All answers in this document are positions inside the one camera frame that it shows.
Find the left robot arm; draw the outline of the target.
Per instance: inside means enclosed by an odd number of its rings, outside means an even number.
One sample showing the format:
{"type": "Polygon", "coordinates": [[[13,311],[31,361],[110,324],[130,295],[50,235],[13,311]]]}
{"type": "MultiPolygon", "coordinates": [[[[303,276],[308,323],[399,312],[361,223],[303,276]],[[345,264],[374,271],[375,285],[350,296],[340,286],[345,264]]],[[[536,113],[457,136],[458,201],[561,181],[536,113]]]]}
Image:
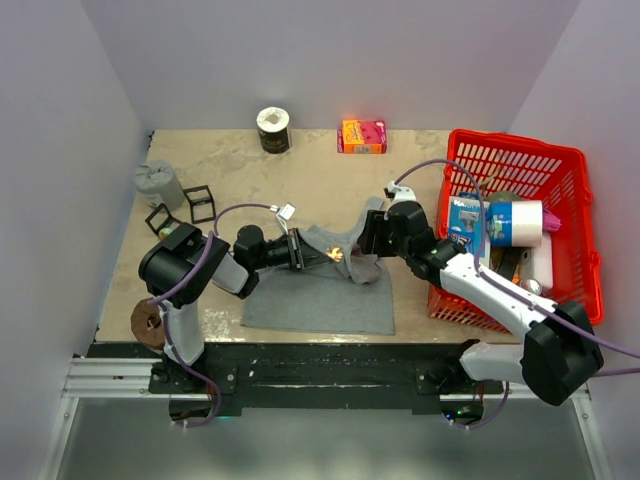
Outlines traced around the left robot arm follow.
{"type": "Polygon", "coordinates": [[[197,302],[209,284],[244,299],[258,285],[263,269],[302,271],[334,262],[303,240],[296,228],[267,241],[261,228],[247,225],[229,244],[214,233],[205,235],[191,224],[180,224],[145,254],[138,268],[150,304],[160,309],[164,353],[177,362],[173,382],[185,392],[196,392],[206,383],[207,368],[198,362],[204,339],[197,302]]]}

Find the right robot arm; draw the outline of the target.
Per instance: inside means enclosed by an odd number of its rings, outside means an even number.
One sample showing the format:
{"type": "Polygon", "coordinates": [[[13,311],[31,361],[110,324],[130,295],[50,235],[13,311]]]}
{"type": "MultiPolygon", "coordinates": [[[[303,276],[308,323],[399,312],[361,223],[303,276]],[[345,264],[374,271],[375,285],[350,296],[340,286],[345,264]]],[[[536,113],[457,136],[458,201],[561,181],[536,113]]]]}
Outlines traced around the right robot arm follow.
{"type": "Polygon", "coordinates": [[[368,211],[357,244],[365,254],[403,259],[417,278],[466,300],[517,338],[515,345],[464,343],[434,376],[446,388],[466,393],[482,381],[513,382],[559,406],[604,365],[582,304],[558,304],[477,265],[462,246],[436,239],[415,201],[368,211]]]}

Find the grey sleeveless shirt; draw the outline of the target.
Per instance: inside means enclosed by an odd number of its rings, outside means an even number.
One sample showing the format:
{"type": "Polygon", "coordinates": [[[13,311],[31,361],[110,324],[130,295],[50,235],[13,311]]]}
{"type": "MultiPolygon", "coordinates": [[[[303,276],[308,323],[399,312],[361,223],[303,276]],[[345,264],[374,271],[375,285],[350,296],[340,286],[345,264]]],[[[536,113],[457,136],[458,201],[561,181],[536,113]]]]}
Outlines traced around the grey sleeveless shirt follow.
{"type": "Polygon", "coordinates": [[[241,325],[248,328],[331,334],[395,333],[391,278],[384,261],[364,254],[357,240],[366,214],[384,205],[367,199],[351,229],[336,233],[313,225],[303,240],[326,253],[337,247],[343,258],[308,270],[272,267],[245,301],[241,325]]]}

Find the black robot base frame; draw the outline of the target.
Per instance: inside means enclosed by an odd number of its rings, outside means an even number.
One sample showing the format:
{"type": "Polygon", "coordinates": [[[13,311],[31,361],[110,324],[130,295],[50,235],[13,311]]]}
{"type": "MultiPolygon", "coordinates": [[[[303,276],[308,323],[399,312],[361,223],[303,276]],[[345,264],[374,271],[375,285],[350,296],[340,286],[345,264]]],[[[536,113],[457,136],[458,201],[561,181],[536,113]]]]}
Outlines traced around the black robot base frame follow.
{"type": "Polygon", "coordinates": [[[245,408],[398,409],[438,415],[458,395],[480,414],[480,394],[497,381],[463,380],[453,367],[458,344],[208,343],[189,371],[163,356],[149,390],[171,396],[173,419],[222,416],[245,408]]]}

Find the orange maple leaf brooch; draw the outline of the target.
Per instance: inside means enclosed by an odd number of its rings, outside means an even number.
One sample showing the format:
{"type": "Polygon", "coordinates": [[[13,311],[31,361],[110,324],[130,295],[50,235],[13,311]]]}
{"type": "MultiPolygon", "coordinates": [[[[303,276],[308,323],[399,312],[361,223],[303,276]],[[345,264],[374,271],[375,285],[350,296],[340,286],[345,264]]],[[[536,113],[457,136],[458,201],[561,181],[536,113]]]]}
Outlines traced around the orange maple leaf brooch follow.
{"type": "Polygon", "coordinates": [[[343,261],[344,252],[341,247],[333,245],[326,250],[326,256],[329,257],[333,262],[340,263],[343,261]]]}

